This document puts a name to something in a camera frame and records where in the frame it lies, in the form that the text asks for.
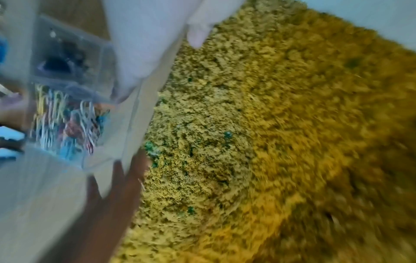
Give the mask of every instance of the floor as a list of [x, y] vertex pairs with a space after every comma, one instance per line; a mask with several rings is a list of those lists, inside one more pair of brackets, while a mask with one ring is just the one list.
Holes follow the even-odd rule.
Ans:
[[[10, 41], [10, 52], [6, 64], [0, 68], [0, 73], [9, 78], [20, 81], [28, 78], [30, 39], [39, 9], [63, 22], [108, 38], [99, 0], [4, 2], [7, 10], [3, 18], [3, 28]], [[180, 44], [179, 39], [172, 45], [163, 58], [163, 66], [141, 87], [138, 108], [132, 113], [133, 125], [127, 138], [128, 147], [123, 155], [126, 166], [141, 144], [153, 115], [157, 92], [168, 78]], [[132, 96], [126, 104], [134, 104], [136, 98], [137, 96]], [[125, 119], [125, 125], [129, 125], [130, 118]], [[111, 163], [93, 171], [102, 192], [110, 184], [111, 175], [108, 171], [111, 171]], [[78, 213], [85, 198], [85, 174], [79, 169], [57, 162], [47, 153], [28, 147], [24, 158], [2, 167], [0, 192], [0, 262], [32, 262]]]

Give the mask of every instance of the plastic storage box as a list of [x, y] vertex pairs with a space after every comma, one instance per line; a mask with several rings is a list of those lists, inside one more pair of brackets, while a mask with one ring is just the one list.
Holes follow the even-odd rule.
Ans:
[[81, 169], [121, 159], [139, 91], [121, 105], [111, 103], [111, 43], [42, 15], [30, 65], [37, 103], [32, 145]]

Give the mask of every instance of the plastic organizer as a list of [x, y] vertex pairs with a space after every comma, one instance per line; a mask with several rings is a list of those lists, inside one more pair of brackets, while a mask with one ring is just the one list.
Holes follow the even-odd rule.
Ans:
[[111, 43], [41, 15], [30, 64], [37, 104], [32, 145], [81, 169], [121, 159], [139, 91], [111, 103]]

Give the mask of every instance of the yellow shag rug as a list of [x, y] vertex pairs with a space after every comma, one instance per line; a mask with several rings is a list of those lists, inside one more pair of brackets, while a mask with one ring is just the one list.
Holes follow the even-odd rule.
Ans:
[[298, 2], [186, 43], [113, 262], [414, 262], [416, 55]]

